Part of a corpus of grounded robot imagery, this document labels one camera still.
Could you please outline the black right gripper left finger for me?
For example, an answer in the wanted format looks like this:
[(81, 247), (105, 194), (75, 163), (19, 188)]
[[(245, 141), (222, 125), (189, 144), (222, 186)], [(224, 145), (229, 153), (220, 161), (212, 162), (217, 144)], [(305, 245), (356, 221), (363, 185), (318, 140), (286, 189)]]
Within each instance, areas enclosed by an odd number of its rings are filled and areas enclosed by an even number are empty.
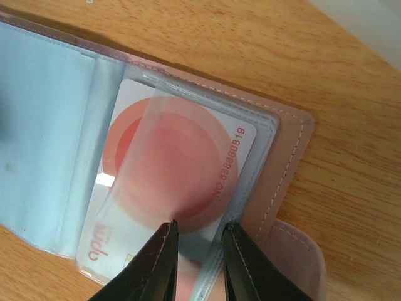
[(162, 223), (131, 262), (90, 300), (175, 300), (178, 237), (175, 220)]

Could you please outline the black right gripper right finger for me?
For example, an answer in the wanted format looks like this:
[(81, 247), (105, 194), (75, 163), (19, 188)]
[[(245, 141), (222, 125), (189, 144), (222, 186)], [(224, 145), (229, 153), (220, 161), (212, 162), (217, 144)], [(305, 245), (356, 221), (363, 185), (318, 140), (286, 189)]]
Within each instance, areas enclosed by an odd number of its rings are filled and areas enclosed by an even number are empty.
[(258, 245), (238, 223), (222, 232), (226, 300), (316, 300), (316, 243), (275, 221)]

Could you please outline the white red circles card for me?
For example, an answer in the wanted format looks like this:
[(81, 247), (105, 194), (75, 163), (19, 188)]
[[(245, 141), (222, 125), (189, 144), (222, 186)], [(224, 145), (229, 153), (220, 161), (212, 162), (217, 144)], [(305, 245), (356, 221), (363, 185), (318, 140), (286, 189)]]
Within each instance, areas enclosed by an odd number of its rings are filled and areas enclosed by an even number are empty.
[(81, 272), (109, 281), (176, 220), (179, 275), (195, 278), (255, 137), (249, 122), (123, 80), (76, 254)]

